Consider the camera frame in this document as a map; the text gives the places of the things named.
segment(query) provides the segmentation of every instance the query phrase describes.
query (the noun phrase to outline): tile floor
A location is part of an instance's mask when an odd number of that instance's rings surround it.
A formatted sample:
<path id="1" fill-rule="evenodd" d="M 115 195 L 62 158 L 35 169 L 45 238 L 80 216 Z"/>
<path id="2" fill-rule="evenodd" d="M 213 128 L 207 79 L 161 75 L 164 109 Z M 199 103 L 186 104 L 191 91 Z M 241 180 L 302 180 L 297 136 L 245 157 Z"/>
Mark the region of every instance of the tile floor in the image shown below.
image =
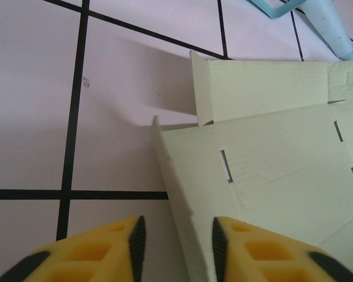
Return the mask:
<path id="1" fill-rule="evenodd" d="M 353 0 L 335 2 L 353 39 Z M 196 123 L 190 49 L 336 60 L 303 14 L 270 20 L 245 0 L 0 0 L 0 274 L 144 214 L 144 282 L 188 281 L 149 126 Z"/>

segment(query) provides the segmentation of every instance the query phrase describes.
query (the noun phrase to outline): black rubber edge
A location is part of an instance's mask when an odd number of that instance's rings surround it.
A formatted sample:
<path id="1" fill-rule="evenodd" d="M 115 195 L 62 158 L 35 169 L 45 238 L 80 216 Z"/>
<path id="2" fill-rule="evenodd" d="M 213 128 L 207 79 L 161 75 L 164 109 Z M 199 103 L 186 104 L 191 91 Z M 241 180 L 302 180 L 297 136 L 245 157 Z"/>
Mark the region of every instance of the black rubber edge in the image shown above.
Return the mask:
<path id="1" fill-rule="evenodd" d="M 22 282 L 33 273 L 49 256 L 49 251 L 40 251 L 23 258 L 0 277 L 0 282 Z"/>
<path id="2" fill-rule="evenodd" d="M 71 199 L 62 197 L 59 202 L 58 225 L 56 227 L 56 241 L 63 240 L 68 234 L 69 208 L 71 207 Z"/>
<path id="3" fill-rule="evenodd" d="M 353 282 L 353 273 L 333 257 L 317 251 L 310 252 L 309 256 L 336 282 Z"/>
<path id="4" fill-rule="evenodd" d="M 212 243 L 217 282 L 224 282 L 228 239 L 217 217 L 213 219 Z"/>
<path id="5" fill-rule="evenodd" d="M 141 216 L 137 221 L 130 237 L 129 251 L 131 254 L 132 273 L 134 282 L 141 282 L 146 246 L 145 218 Z"/>

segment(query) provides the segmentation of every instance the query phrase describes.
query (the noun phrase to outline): yellow plastic part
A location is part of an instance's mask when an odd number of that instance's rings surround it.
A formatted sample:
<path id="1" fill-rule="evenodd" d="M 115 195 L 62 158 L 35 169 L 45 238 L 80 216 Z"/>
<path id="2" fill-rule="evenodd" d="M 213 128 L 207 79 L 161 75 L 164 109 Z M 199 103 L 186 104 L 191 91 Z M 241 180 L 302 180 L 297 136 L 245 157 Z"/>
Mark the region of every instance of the yellow plastic part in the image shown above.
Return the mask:
<path id="1" fill-rule="evenodd" d="M 229 217 L 217 217 L 226 240 L 225 282 L 333 282 L 308 253 L 323 250 Z"/>
<path id="2" fill-rule="evenodd" d="M 67 238 L 40 251 L 51 255 L 25 282 L 133 282 L 129 237 L 139 217 Z"/>

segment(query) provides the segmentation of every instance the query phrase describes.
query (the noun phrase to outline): cardboard flap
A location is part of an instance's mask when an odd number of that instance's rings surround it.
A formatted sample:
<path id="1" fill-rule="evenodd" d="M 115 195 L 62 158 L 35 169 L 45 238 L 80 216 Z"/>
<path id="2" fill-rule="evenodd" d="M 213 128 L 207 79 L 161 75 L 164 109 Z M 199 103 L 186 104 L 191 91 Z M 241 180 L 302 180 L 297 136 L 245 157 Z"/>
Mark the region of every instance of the cardboard flap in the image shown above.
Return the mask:
<path id="1" fill-rule="evenodd" d="M 215 216 L 229 216 L 313 245 L 329 242 L 353 218 L 353 127 L 345 128 L 350 124 L 353 101 L 162 132 L 164 148 L 156 150 L 168 152 L 179 180 L 179 187 L 168 185 L 168 191 L 179 189 L 183 194 L 171 202 L 173 211 L 184 211 L 180 199 L 190 209 L 188 217 L 175 220 L 190 219 L 193 225 L 179 228 L 177 223 L 178 231 L 198 237 L 198 244 L 181 240 L 190 273 L 215 281 L 211 243 Z M 220 152 L 225 153 L 227 166 Z M 169 173 L 163 175 L 167 182 Z M 172 193 L 169 198 L 176 199 Z"/>
<path id="2" fill-rule="evenodd" d="M 353 99 L 353 61 L 206 61 L 191 52 L 199 126 Z"/>

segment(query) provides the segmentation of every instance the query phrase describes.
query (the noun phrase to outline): cardboard box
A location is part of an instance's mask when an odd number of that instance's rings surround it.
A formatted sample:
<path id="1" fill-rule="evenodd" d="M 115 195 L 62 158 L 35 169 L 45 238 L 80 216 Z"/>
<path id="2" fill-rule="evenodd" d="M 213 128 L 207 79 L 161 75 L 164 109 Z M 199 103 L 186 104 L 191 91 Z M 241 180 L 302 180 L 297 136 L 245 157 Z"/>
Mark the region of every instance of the cardboard box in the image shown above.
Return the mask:
<path id="1" fill-rule="evenodd" d="M 215 216 L 322 247 L 353 271 L 353 61 L 191 57 L 199 126 L 153 125 L 191 281 L 216 281 Z"/>

